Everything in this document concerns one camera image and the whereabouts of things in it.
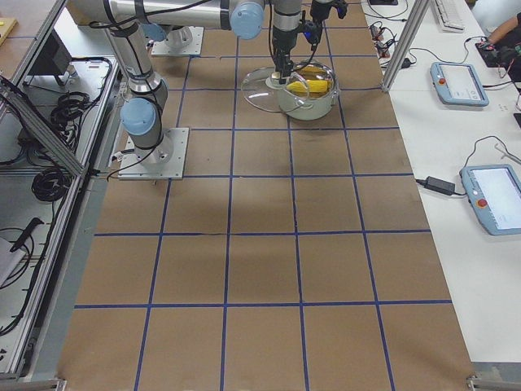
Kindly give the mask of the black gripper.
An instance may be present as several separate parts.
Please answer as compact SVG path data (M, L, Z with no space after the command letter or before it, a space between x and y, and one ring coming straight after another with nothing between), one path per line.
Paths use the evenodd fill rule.
M310 15L314 23L322 23L329 17L330 11L330 0L312 0Z
M291 30L283 30L277 26L272 28L274 65L278 71L279 84L284 84L285 77L289 77L293 72L294 62L291 60L291 50L296 46L300 30L299 24Z

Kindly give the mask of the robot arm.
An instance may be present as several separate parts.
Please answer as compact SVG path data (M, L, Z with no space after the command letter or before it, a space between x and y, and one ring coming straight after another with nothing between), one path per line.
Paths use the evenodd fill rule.
M145 34L174 47L191 43L192 28L230 30L251 40L261 31L266 7L272 11L272 45L275 51L284 52L296 46L299 35L316 47L331 11L343 19L348 9L345 1L313 1L308 20L301 1L136 1L134 5Z
M162 124L167 128L189 128L184 172L187 175L225 175L239 163L246 175L284 175L290 164L290 142L286 116L263 112L242 97L239 86L254 68L274 66L273 32L264 29L259 37L243 40L229 30L204 30L203 49L196 56L150 55L144 31L120 37L113 23L129 15L117 11L122 1L72 1L73 16L105 31L115 56L140 98L145 89L161 78L154 94L165 106Z

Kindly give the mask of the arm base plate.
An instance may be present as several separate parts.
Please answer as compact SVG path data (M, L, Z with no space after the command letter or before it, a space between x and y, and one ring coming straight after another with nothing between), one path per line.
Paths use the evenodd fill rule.
M179 29L170 29L163 41L155 41L151 55L155 57L200 55L203 37L203 27L185 26Z
M149 151L137 149L121 161L121 180L182 179L184 174L189 128L164 128L162 143Z

